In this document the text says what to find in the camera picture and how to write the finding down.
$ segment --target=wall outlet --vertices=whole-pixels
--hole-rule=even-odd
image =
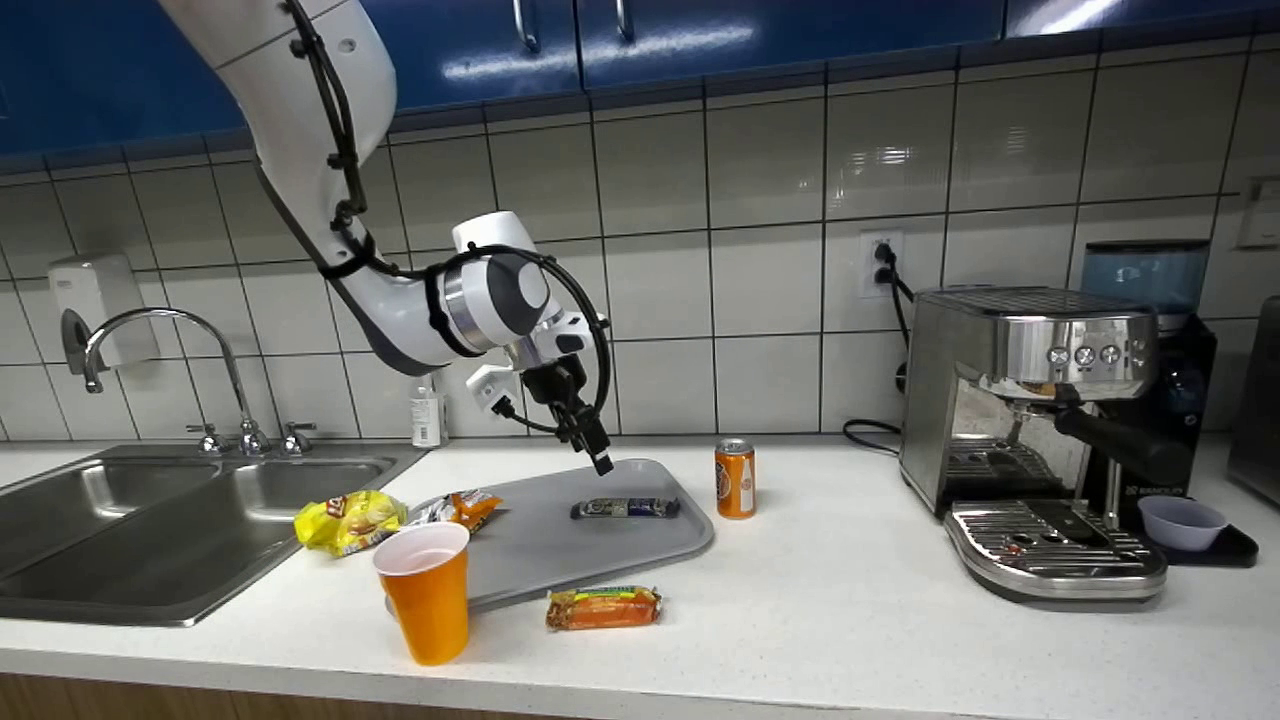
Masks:
[[[891,257],[897,257],[897,266],[899,266],[899,232],[868,232],[868,235],[859,235],[865,239],[865,269],[859,269],[859,296],[878,296],[878,302],[886,302],[886,283],[878,283],[875,278],[878,278],[878,269],[885,269],[885,259],[878,259],[878,250],[891,250]]]

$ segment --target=plastic cup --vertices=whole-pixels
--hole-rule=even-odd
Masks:
[[[1143,513],[1143,532],[1180,551],[1203,551],[1226,527],[1215,510],[1193,497],[1143,497],[1136,510]]]
[[[420,525],[373,551],[401,636],[420,664],[449,664],[467,649],[467,539],[463,525]]]

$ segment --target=orange cup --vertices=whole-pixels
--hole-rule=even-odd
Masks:
[[[467,539],[463,525],[420,525],[373,551],[401,636],[420,664],[449,664],[467,649]]]

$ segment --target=upper cabinet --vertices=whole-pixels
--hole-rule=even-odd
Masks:
[[[999,40],[1002,0],[574,0],[583,90]]]
[[[401,114],[762,77],[1002,36],[1169,30],[1280,0],[365,0]],[[0,0],[0,164],[240,130],[161,0]]]
[[[1203,30],[1219,20],[1251,20],[1255,11],[1274,10],[1280,0],[1007,0],[1002,36]]]
[[[234,125],[230,96],[156,0],[0,4],[0,156],[111,152]]]
[[[578,91],[571,0],[365,0],[402,109]]]

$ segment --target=candy bar wrapper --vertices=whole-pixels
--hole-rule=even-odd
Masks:
[[[560,588],[548,596],[553,633],[641,628],[659,621],[659,593],[624,588]]]
[[[480,532],[494,513],[505,513],[494,491],[449,491],[420,506],[415,525],[463,525],[467,532]]]
[[[304,506],[290,518],[290,532],[299,549],[351,558],[401,532],[402,520],[406,520],[406,510],[395,497],[347,491],[347,497],[328,497],[324,506]]]

